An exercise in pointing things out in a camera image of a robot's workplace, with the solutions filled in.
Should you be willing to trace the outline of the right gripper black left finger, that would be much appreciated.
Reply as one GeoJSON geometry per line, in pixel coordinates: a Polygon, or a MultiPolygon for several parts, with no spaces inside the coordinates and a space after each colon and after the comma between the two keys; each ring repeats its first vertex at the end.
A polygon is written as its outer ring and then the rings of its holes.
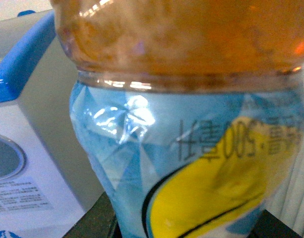
{"type": "Polygon", "coordinates": [[[104,192],[64,238],[116,238],[117,218],[104,192]]]}

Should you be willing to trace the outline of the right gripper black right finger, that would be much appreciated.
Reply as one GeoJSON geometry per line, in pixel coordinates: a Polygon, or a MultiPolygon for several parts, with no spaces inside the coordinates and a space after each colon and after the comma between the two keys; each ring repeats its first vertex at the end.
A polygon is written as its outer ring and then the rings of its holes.
{"type": "Polygon", "coordinates": [[[264,210],[251,231],[251,238],[301,238],[301,236],[264,210]]]}

